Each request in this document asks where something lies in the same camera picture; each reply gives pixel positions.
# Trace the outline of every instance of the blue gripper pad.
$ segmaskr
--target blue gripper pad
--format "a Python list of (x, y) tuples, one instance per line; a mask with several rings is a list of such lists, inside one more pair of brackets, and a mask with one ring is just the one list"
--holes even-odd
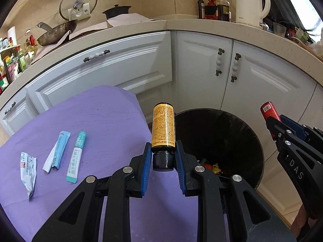
[(299, 123), (296, 123), (295, 121), (291, 120), (290, 118), (288, 118), (285, 115), (280, 115), (280, 119), (282, 120), (282, 122), (289, 126), (291, 129), (293, 129), (296, 133), (296, 136), (301, 139), (301, 140), (305, 140), (307, 137), (307, 134), (304, 130), (304, 127), (302, 127)]
[(146, 143), (144, 154), (146, 155), (145, 165), (143, 167), (142, 182), (141, 182), (141, 194), (145, 195), (148, 188), (149, 173), (151, 167), (151, 143)]
[(182, 190), (182, 193), (184, 195), (186, 194), (186, 191), (187, 191), (186, 174), (185, 174), (185, 169), (184, 169), (184, 164), (180, 153), (180, 149), (177, 144), (176, 144), (175, 160), (176, 160), (176, 170), (178, 173), (178, 179), (180, 181), (180, 189)]

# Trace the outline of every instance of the screw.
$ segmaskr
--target screw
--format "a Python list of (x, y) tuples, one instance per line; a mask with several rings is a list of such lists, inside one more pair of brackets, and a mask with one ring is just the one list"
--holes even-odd
[(132, 167), (131, 166), (126, 166), (122, 169), (124, 173), (131, 173), (132, 172)]
[(239, 176), (238, 174), (235, 174), (232, 176), (232, 179), (235, 181), (235, 182), (240, 182), (242, 180), (242, 177)]
[(87, 178), (86, 178), (86, 182), (88, 182), (88, 183), (93, 183), (95, 181), (95, 177), (94, 176), (92, 176), (92, 175), (90, 175), (90, 176), (88, 176)]
[(196, 172), (204, 172), (205, 168), (203, 166), (196, 166), (195, 171)]

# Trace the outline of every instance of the drawer handle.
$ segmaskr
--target drawer handle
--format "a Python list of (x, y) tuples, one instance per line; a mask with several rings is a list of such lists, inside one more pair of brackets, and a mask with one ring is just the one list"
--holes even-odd
[(218, 51), (218, 58), (216, 60), (216, 70), (215, 70), (215, 75), (219, 76), (222, 71), (220, 70), (221, 64), (222, 64), (222, 54), (224, 53), (224, 50), (222, 48), (219, 48)]
[(90, 55), (89, 57), (86, 57), (84, 58), (83, 62), (87, 62), (87, 61), (90, 61), (94, 58), (99, 58), (100, 56), (103, 56), (107, 53), (110, 53), (110, 50), (104, 50), (103, 52), (100, 52), (100, 53), (95, 53), (94, 55)]
[(13, 102), (13, 103), (12, 103), (12, 105), (11, 105), (11, 107), (9, 107), (9, 109), (8, 109), (8, 110), (6, 110), (6, 111), (4, 112), (4, 114), (6, 115), (7, 113), (9, 113), (9, 112), (11, 111), (11, 109), (12, 109), (15, 105), (16, 105), (16, 102)]
[(235, 59), (233, 61), (233, 67), (232, 67), (232, 75), (231, 75), (231, 82), (233, 83), (235, 80), (237, 80), (236, 72), (238, 71), (238, 63), (239, 59), (241, 58), (240, 54), (235, 54)]

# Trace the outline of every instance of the teal and white tube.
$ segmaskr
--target teal and white tube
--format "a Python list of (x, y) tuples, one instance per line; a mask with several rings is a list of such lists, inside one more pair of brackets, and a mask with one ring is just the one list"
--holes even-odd
[(80, 166), (85, 139), (86, 139), (86, 133), (82, 131), (79, 132), (79, 135), (76, 139), (75, 147), (73, 149), (72, 157), (69, 162), (67, 175), (66, 175), (66, 180), (68, 182), (76, 183), (78, 180), (79, 166)]

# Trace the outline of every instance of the table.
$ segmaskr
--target table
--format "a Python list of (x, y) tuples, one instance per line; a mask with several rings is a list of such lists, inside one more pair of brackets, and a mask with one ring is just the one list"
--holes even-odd
[[(46, 174), (42, 167), (62, 130), (71, 136), (60, 168)], [(85, 131), (87, 139), (78, 182), (72, 184), (65, 177), (79, 131)], [(38, 115), (0, 148), (0, 203), (17, 231), (30, 242), (86, 176), (112, 175), (142, 154), (150, 141), (151, 133), (134, 94), (112, 86), (90, 89)], [(37, 158), (31, 201), (20, 180), (21, 152)], [(182, 195), (175, 170), (151, 170), (145, 197), (130, 199), (130, 230), (132, 242), (196, 241), (197, 197)]]

